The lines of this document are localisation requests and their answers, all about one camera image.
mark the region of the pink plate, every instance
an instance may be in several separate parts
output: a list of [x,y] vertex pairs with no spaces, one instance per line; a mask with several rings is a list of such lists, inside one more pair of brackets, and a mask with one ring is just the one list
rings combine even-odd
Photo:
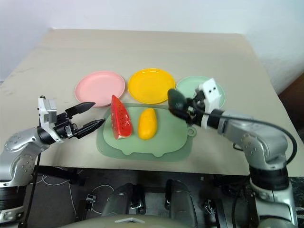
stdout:
[[95,102],[93,107],[107,106],[112,95],[118,98],[124,92],[124,79],[112,71],[97,71],[82,78],[75,88],[75,97],[79,102]]

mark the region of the green cutting board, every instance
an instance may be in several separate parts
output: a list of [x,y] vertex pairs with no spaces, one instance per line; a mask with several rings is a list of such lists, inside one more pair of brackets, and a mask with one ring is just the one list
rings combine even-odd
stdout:
[[[110,111],[105,114],[106,122],[97,133],[99,151],[109,157],[152,161],[180,161],[191,151],[193,127],[173,116],[164,105],[124,104],[131,118],[133,132],[128,138],[116,140],[112,133]],[[138,119],[146,108],[154,108],[158,122],[157,133],[150,140],[137,135]]]

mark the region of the toy watermelon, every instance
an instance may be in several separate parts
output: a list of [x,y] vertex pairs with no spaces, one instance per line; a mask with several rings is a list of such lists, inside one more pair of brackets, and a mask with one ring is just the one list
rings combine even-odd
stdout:
[[111,101],[111,121],[115,139],[129,137],[132,134],[129,114],[123,103],[114,95],[112,95]]

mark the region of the yellow fruit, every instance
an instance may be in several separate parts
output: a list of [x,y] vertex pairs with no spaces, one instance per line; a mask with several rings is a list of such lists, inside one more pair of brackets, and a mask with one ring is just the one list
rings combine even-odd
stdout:
[[156,113],[153,108],[144,110],[138,120],[138,136],[148,140],[152,138],[157,130]]

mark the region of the beige tabletop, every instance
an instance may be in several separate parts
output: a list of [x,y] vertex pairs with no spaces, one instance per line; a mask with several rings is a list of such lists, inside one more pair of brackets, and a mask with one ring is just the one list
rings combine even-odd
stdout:
[[[126,82],[143,68],[170,72],[178,82],[187,76],[213,77],[223,87],[225,110],[270,121],[289,130],[298,142],[298,154],[288,165],[290,176],[304,176],[303,143],[269,77],[251,46],[238,34],[198,34],[109,30],[52,30],[30,52],[0,87],[0,148],[7,138],[38,124],[38,97],[54,98],[58,113],[78,104],[77,82],[98,70],[112,70]],[[123,102],[136,103],[127,90]],[[78,126],[103,117],[107,107],[76,115]],[[247,174],[243,152],[213,129],[200,129],[188,158],[179,162],[135,161],[102,155],[96,132],[78,140],[52,145],[41,164],[102,169]],[[291,153],[288,147],[287,157]]]

